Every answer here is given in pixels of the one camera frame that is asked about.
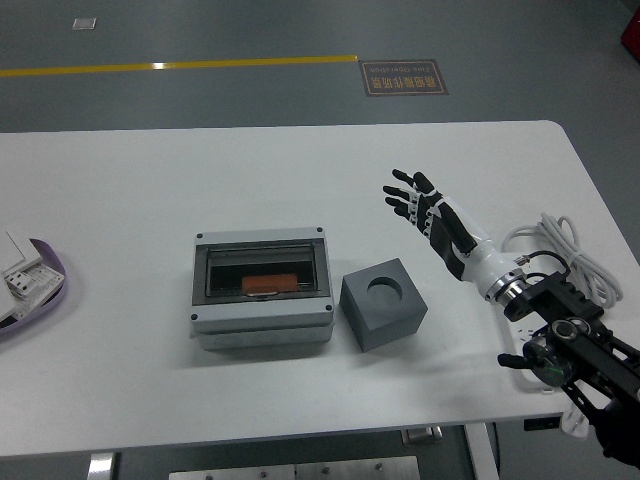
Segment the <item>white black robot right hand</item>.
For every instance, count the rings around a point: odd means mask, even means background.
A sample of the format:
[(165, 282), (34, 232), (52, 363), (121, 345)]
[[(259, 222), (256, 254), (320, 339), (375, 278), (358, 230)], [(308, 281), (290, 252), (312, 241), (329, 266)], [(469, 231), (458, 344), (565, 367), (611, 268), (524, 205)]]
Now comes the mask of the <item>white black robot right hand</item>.
[(491, 236), (423, 173), (408, 175), (394, 169), (392, 175), (408, 187), (384, 186), (385, 202), (428, 239), (454, 278), (474, 284), (490, 302), (497, 302), (512, 283), (524, 280), (515, 260), (500, 252)]

